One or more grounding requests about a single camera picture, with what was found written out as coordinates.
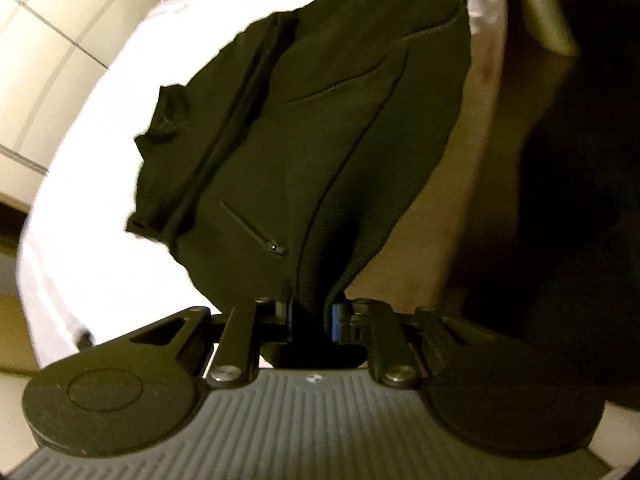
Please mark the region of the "black zip jacket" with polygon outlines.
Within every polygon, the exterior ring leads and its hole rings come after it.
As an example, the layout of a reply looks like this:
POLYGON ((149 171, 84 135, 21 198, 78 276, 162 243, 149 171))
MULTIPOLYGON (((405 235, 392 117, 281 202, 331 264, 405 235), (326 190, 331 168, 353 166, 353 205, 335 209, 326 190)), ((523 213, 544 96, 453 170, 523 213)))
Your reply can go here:
POLYGON ((314 0, 160 89, 130 233, 222 312, 291 299, 277 367, 345 367, 332 304, 442 159, 471 65, 468 0, 314 0))

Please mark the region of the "cream wardrobe with panel doors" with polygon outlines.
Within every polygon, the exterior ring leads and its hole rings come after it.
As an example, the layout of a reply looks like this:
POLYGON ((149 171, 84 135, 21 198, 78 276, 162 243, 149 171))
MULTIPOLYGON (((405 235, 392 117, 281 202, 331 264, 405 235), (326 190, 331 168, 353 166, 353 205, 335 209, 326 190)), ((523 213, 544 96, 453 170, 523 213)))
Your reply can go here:
POLYGON ((1 0, 1 200, 27 210, 93 87, 155 0, 1 0))

